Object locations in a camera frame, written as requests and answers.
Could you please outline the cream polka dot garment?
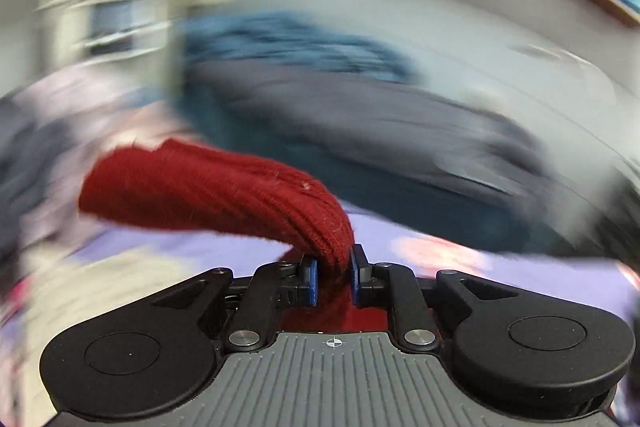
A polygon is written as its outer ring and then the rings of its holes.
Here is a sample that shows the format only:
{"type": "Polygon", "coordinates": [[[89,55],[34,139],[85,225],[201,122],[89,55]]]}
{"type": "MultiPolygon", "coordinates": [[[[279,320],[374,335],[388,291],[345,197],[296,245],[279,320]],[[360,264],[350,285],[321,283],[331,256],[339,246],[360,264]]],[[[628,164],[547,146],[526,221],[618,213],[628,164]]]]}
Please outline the cream polka dot garment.
{"type": "Polygon", "coordinates": [[[194,274],[190,263],[145,247],[90,261],[31,254],[27,268],[26,309],[18,345],[18,390],[25,426],[41,426],[54,415],[39,376],[39,359],[55,335],[194,274]]]}

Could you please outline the purple floral bed sheet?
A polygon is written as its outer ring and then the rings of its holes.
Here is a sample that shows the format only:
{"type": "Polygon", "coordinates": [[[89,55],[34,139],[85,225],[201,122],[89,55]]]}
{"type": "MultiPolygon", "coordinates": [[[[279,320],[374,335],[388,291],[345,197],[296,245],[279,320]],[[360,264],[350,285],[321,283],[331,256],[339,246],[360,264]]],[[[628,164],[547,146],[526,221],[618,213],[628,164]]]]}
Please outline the purple floral bed sheet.
{"type": "Polygon", "coordinates": [[[387,326],[292,332],[282,317],[269,346],[228,352],[226,294],[239,277],[209,269],[55,335],[39,359],[50,424],[614,424],[610,405],[634,354],[620,317],[456,270],[416,278],[436,352],[401,351],[387,326]]]}

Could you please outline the red knit cardigan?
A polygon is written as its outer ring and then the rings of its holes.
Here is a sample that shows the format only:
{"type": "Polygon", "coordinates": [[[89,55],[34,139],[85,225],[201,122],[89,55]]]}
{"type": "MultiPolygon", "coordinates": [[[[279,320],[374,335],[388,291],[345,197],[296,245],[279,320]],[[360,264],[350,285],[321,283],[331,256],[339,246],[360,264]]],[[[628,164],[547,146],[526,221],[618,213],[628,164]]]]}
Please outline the red knit cardigan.
{"type": "Polygon", "coordinates": [[[154,150],[124,146],[101,156],[82,184],[86,215],[145,229],[210,230],[271,239],[319,260],[319,300],[282,315],[292,332],[374,332],[387,315],[359,309],[349,288],[352,225],[326,187],[279,161],[178,140],[154,150]]]}

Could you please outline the grey blanket on bed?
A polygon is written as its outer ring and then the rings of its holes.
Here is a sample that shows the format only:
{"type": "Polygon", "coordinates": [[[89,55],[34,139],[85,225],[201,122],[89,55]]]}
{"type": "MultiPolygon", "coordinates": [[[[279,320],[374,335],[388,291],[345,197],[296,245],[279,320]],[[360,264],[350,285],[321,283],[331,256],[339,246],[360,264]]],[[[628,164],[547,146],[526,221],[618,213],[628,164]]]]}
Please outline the grey blanket on bed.
{"type": "Polygon", "coordinates": [[[486,202],[525,220],[568,193],[515,121],[402,83],[258,60],[189,68],[190,105],[219,144],[329,176],[330,161],[486,202]]]}

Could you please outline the pink striped clothes pile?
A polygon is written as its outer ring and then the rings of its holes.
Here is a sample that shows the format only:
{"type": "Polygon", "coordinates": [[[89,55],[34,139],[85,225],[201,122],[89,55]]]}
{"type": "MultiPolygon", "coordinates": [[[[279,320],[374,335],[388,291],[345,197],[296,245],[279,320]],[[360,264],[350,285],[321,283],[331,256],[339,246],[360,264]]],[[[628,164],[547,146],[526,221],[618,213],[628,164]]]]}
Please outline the pink striped clothes pile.
{"type": "Polygon", "coordinates": [[[105,66],[68,66],[1,100],[1,254],[42,241],[71,251],[102,231],[81,216],[85,175],[125,145],[196,133],[165,100],[105,66]]]}

